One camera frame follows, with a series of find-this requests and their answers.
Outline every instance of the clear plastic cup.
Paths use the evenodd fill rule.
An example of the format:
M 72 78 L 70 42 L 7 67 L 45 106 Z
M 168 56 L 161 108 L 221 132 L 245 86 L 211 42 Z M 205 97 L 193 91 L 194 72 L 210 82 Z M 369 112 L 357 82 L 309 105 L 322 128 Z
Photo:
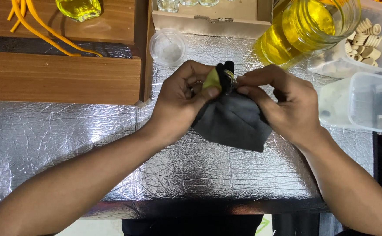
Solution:
M 152 58 L 162 66 L 179 65 L 187 56 L 188 43 L 176 29 L 164 28 L 157 31 L 149 42 Z
M 373 24 L 382 26 L 382 3 L 372 0 L 360 0 L 361 20 L 370 19 Z M 382 52 L 382 42 L 377 46 Z M 308 71 L 335 78 L 351 78 L 357 72 L 382 72 L 382 55 L 376 60 L 378 66 L 370 66 L 355 61 L 345 53 L 345 40 L 315 56 L 308 61 Z
M 334 127 L 382 132 L 382 76 L 358 72 L 325 85 L 319 94 L 319 119 Z

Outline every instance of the foil insulation surface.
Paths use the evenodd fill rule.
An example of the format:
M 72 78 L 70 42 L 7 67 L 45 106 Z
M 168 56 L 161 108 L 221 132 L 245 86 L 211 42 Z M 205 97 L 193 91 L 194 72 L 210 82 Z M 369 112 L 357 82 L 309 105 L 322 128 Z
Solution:
M 187 59 L 211 65 L 232 60 L 236 75 L 261 67 L 251 53 L 253 40 L 185 37 L 189 47 Z M 163 81 L 176 68 L 154 64 L 152 101 L 142 109 L 122 105 L 0 102 L 0 201 L 47 167 L 139 129 L 152 115 Z M 309 74 L 303 64 L 290 72 L 311 81 L 317 90 L 335 81 Z M 264 89 L 272 95 L 270 86 Z M 372 133 L 327 129 L 340 147 L 373 175 Z M 190 129 L 178 142 L 130 174 L 84 217 L 121 219 L 294 211 L 326 212 L 327 208 L 308 164 L 293 145 L 272 132 L 264 152 L 256 153 L 208 142 Z

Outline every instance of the small glass bottle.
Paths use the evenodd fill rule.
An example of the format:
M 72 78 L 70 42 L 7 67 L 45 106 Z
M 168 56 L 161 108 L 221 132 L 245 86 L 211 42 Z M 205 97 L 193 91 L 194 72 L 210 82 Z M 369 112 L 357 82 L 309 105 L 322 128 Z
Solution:
M 206 7 L 213 7 L 219 3 L 219 0 L 199 0 L 200 5 Z
M 84 22 L 101 14 L 98 0 L 56 0 L 56 5 L 63 15 L 75 21 Z
M 184 6 L 195 6 L 198 4 L 198 0 L 179 0 Z
M 157 0 L 157 8 L 161 11 L 178 12 L 179 0 Z
M 360 17 L 360 0 L 292 0 L 253 50 L 263 63 L 292 67 L 351 35 Z

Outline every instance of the yellow oil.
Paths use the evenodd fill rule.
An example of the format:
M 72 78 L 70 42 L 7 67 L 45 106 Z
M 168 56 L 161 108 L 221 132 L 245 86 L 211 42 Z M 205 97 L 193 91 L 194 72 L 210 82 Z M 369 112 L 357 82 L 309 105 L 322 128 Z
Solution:
M 314 24 L 322 32 L 334 35 L 334 21 L 325 4 L 317 0 L 307 1 Z M 304 20 L 306 9 L 293 3 L 274 17 L 272 26 L 253 45 L 261 62 L 288 68 L 307 60 L 313 51 L 324 48 L 317 42 L 321 38 L 313 31 L 311 22 Z
M 56 0 L 56 4 L 65 16 L 80 22 L 101 14 L 98 0 Z

